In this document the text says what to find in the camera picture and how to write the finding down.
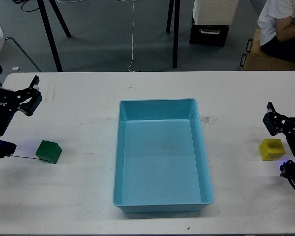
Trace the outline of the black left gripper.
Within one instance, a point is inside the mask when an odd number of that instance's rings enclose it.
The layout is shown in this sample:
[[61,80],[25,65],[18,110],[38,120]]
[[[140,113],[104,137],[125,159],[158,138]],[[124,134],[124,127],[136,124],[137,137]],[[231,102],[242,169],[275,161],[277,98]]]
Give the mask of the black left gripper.
[[28,117],[33,115],[42,101],[39,82],[39,77],[35,75],[28,88],[12,91],[0,87],[0,134],[5,133],[17,111],[23,112]]

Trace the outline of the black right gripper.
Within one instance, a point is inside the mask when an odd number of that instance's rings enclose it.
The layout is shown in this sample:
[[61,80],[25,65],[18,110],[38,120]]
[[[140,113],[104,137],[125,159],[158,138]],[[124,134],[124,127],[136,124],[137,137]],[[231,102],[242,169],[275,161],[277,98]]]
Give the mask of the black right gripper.
[[279,114],[272,102],[268,102],[266,108],[267,113],[263,118],[263,123],[270,135],[275,136],[278,133],[283,133],[288,145],[295,148],[295,117],[289,118]]

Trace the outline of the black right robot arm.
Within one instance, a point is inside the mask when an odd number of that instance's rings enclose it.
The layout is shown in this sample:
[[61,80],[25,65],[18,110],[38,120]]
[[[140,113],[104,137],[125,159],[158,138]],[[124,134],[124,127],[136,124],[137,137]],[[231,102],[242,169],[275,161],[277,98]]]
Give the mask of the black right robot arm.
[[[290,150],[295,157],[295,117],[287,117],[276,112],[273,104],[268,102],[267,113],[263,118],[263,123],[266,126],[270,135],[275,136],[282,133],[286,137],[286,141]],[[295,161],[288,160],[280,166],[281,177],[288,180],[295,191]]]

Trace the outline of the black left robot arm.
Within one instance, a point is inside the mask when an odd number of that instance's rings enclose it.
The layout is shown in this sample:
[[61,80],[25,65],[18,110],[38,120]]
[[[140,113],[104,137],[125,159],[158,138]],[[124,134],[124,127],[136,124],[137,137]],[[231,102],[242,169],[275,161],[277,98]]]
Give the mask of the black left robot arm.
[[[38,83],[39,77],[36,75],[29,87],[13,91],[3,88],[0,82],[0,137],[4,135],[17,111],[23,112],[28,117],[33,115],[42,101]],[[11,156],[16,147],[14,143],[0,140],[0,159]]]

